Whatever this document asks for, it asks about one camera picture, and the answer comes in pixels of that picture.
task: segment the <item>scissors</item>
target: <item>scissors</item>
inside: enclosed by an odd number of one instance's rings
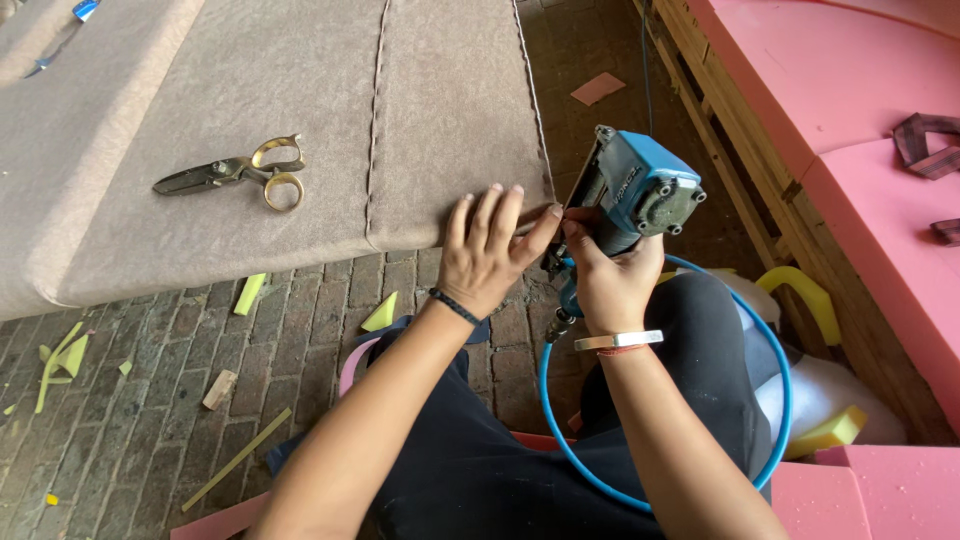
[[[249,158],[241,156],[228,160],[217,160],[208,165],[180,171],[154,184],[154,191],[162,195],[192,195],[224,185],[236,185],[242,180],[249,180],[263,186],[263,198],[270,208],[281,212],[290,211],[298,207],[300,201],[303,200],[303,184],[300,183],[300,179],[290,174],[306,166],[303,161],[303,151],[297,144],[299,138],[300,134],[279,136],[261,144]],[[260,163],[268,150],[280,146],[296,148],[297,158],[293,161]],[[278,207],[270,200],[270,189],[282,184],[293,184],[297,188],[296,203],[286,208]]]

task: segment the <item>brick floor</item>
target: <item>brick floor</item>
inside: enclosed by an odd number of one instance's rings
[[[557,187],[564,199],[596,124],[645,133],[639,17],[630,0],[517,2]],[[627,87],[590,108],[569,92],[609,71]],[[756,278],[756,254],[736,219],[669,78],[651,54],[656,138],[704,175],[708,202],[668,241],[705,266]],[[397,291],[397,314],[422,306],[440,251],[403,251],[277,273],[249,316],[230,311],[243,281],[214,283],[0,325],[0,538],[159,538],[165,531],[269,488],[269,444],[309,428],[331,407],[360,322]],[[556,302],[555,283],[528,270],[492,317],[492,342],[468,347],[470,385],[510,428],[547,433],[534,388],[535,354]],[[51,387],[33,414],[40,344],[77,321],[91,336],[70,384]],[[573,333],[583,333],[582,325]],[[552,360],[561,425],[579,408],[594,359],[568,337]],[[126,360],[132,371],[116,369]],[[217,411],[200,405],[222,369],[239,373]],[[179,506],[276,414],[294,414],[186,514]],[[58,506],[43,502],[46,493]]]

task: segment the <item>forearm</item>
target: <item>forearm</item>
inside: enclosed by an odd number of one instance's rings
[[[277,480],[254,538],[353,538],[410,428],[473,326],[430,301],[313,428]]]
[[[601,356],[601,364],[640,481],[669,537],[786,537],[650,348]]]

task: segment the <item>wooden pallet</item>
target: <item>wooden pallet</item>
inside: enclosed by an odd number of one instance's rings
[[[634,0],[634,4],[642,13],[641,0]],[[848,361],[857,376],[903,420],[911,442],[956,444],[956,434],[926,381],[710,49],[688,5],[683,0],[653,0],[652,4],[647,30],[763,264],[771,268],[795,260],[830,293],[843,344],[829,350],[810,324],[812,319],[805,308],[792,295],[780,294],[784,311],[806,350],[814,356]],[[702,99],[698,99],[695,87],[701,90]],[[725,150],[711,126],[714,115],[729,137],[735,156]],[[749,178],[737,174],[734,158],[742,161]],[[758,208],[751,201],[745,181],[756,187],[766,208]],[[776,221],[779,237],[765,227],[761,214],[766,212]]]

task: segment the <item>scissor handle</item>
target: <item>scissor handle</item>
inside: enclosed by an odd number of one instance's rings
[[[306,166],[306,162],[303,160],[303,151],[300,149],[300,145],[297,144],[297,140],[299,138],[300,134],[293,134],[290,136],[279,136],[264,142],[259,148],[256,149],[255,152],[253,152],[253,155],[250,158],[250,165],[254,169],[265,173],[269,173],[273,170],[278,170],[280,172],[293,172],[301,170]],[[265,165],[260,163],[260,161],[263,159],[263,155],[266,154],[268,150],[278,148],[280,146],[290,146],[296,148],[297,158],[293,161],[267,163]]]
[[[273,201],[270,200],[270,188],[274,187],[275,185],[283,184],[293,184],[297,187],[297,201],[287,208],[278,207]],[[270,208],[278,212],[288,212],[298,207],[300,205],[300,201],[303,200],[303,184],[300,183],[300,179],[290,173],[278,172],[274,174],[274,176],[270,177],[270,180],[263,185],[263,198],[267,201],[267,204],[270,205]]]

